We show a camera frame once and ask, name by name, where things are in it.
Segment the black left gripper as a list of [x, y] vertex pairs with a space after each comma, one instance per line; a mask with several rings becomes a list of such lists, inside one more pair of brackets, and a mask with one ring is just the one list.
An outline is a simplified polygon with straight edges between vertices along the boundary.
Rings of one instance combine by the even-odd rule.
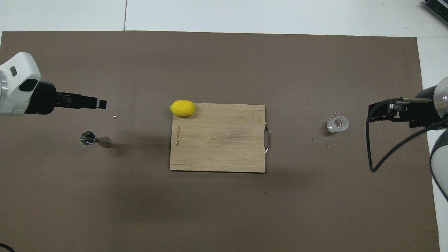
[[47, 82], [39, 82], [33, 92], [26, 114], [48, 115], [55, 107], [65, 108], [97, 108], [105, 110], [107, 101], [97, 100], [96, 97], [75, 96], [75, 107], [72, 104], [72, 97], [69, 93], [57, 92], [56, 87]]

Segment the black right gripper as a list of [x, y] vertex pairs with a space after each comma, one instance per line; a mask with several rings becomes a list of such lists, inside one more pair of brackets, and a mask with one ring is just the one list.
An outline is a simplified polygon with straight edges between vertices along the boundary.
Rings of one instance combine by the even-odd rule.
[[411, 103], [401, 101], [385, 102], [381, 101], [368, 106], [369, 122], [382, 121], [383, 118], [389, 120], [411, 120], [408, 123], [409, 128], [427, 127], [438, 123], [440, 117], [434, 107], [433, 96], [435, 87], [426, 88], [416, 94], [416, 98], [430, 99], [429, 103]]

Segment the steel double jigger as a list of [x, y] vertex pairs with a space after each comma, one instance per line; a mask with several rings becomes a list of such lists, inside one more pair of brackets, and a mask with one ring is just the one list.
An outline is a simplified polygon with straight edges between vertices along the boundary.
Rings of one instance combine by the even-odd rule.
[[112, 140], [109, 136], [98, 137], [93, 131], [84, 131], [79, 137], [79, 142], [85, 147], [98, 144], [101, 147], [107, 148], [112, 145]]

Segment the yellow lemon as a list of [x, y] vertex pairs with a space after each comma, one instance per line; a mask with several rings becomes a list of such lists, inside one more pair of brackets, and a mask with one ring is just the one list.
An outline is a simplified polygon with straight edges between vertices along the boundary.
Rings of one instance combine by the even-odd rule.
[[196, 106], [190, 100], [176, 100], [170, 105], [169, 109], [172, 114], [185, 117], [192, 115], [196, 110]]

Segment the grey ribbed device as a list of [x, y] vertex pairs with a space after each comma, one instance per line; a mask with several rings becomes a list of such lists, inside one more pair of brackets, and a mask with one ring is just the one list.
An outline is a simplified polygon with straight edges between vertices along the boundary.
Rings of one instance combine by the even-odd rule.
[[448, 0], [423, 0], [423, 7], [448, 27]]

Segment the brown paper table mat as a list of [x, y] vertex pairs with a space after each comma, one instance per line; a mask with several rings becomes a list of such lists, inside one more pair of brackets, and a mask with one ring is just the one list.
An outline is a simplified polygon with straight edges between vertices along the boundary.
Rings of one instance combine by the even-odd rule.
[[[375, 173], [365, 151], [368, 106], [422, 89], [416, 38], [3, 32], [0, 63], [21, 51], [107, 108], [0, 116], [0, 243], [15, 251], [440, 250], [427, 137]], [[265, 105], [266, 172], [170, 171], [177, 99]], [[330, 133], [336, 112], [349, 127]]]

